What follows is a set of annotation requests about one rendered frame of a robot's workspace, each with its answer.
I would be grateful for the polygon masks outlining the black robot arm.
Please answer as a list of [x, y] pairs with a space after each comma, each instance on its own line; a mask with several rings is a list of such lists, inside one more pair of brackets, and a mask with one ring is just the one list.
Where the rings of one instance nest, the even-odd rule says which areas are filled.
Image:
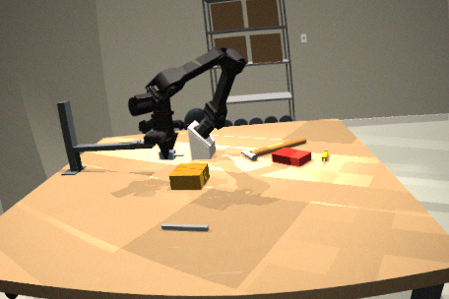
[[[208, 53], [191, 60], [179, 68], [168, 68], [159, 72], [146, 86], [146, 93], [139, 93], [129, 99], [129, 112], [133, 116], [153, 111], [170, 109], [169, 98], [180, 91], [193, 78], [208, 69], [221, 65], [222, 73], [213, 100], [205, 103], [203, 114], [205, 118], [193, 129], [205, 140], [216, 128], [225, 125], [227, 114], [226, 101], [236, 75], [242, 72], [246, 60], [235, 48], [214, 47]], [[159, 90], [154, 87], [157, 85]]]

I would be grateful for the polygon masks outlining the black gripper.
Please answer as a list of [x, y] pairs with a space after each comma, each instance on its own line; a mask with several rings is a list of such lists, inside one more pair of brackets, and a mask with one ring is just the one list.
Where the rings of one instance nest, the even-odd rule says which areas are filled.
[[153, 111], [151, 115], [155, 118], [156, 127], [153, 131], [145, 134], [143, 137], [144, 144], [157, 144], [164, 159], [168, 159], [169, 150], [174, 150], [176, 138], [179, 132], [175, 132], [174, 128], [179, 130], [184, 128], [181, 120], [172, 120], [174, 111], [171, 108], [164, 111]]

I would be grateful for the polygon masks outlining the red rectangular block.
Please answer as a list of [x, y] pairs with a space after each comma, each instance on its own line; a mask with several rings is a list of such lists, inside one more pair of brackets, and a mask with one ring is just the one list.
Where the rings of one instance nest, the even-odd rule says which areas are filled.
[[282, 148], [272, 153], [272, 162], [301, 167], [311, 160], [311, 152]]

